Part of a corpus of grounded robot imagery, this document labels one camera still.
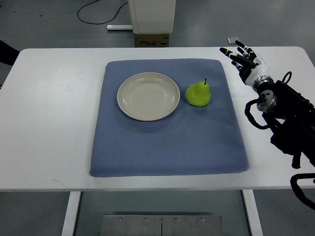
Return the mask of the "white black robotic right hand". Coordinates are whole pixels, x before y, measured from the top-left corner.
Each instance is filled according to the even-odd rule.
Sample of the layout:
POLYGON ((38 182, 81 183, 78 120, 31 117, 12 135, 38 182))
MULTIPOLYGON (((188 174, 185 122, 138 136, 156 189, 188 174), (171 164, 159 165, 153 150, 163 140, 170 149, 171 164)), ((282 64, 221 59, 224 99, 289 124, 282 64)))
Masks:
POLYGON ((229 49, 220 48, 220 52, 231 59, 231 64, 238 70, 242 82, 257 91, 258 83, 269 77, 267 66, 252 48, 239 40, 235 41, 238 53, 229 49))

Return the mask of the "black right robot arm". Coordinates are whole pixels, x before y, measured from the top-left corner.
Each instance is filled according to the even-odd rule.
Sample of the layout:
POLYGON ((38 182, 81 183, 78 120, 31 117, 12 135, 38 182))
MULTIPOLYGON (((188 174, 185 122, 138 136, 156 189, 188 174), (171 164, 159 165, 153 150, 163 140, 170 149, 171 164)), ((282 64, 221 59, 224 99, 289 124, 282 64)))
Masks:
POLYGON ((292 156, 292 167, 299 169, 301 155, 315 164, 315 107, 288 82, 289 71, 281 81, 258 79, 253 86, 259 97, 245 106, 245 115, 256 128, 273 132, 270 142, 292 156))

